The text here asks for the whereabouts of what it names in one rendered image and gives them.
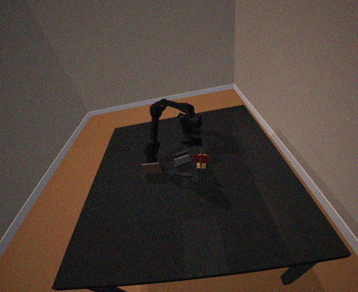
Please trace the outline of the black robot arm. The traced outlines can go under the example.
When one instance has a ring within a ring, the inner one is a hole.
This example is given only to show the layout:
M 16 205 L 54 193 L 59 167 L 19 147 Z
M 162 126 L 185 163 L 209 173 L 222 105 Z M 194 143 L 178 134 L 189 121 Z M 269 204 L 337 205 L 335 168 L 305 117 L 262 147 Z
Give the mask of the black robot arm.
M 146 148 L 143 152 L 144 155 L 146 155 L 146 164 L 157 162 L 156 155 L 158 154 L 158 150 L 160 148 L 160 143 L 157 141 L 158 122 L 162 111 L 164 111 L 167 106 L 179 109 L 180 111 L 186 113 L 178 114 L 177 118 L 180 118 L 181 126 L 191 126 L 191 136 L 193 136 L 193 134 L 200 135 L 202 132 L 202 117 L 195 115 L 193 105 L 188 103 L 178 103 L 167 99 L 161 99 L 160 101 L 155 102 L 150 106 L 150 115 L 152 117 L 150 139 L 148 140 Z

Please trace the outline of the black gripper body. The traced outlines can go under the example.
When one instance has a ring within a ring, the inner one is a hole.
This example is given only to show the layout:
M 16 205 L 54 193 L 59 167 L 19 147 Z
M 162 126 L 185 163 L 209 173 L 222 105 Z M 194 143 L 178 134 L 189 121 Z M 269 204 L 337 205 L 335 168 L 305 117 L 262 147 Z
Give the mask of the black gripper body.
M 183 127 L 181 126 L 181 129 L 183 130 L 184 137 L 182 138 L 182 144 L 192 144 L 192 137 L 191 137 L 191 126 Z

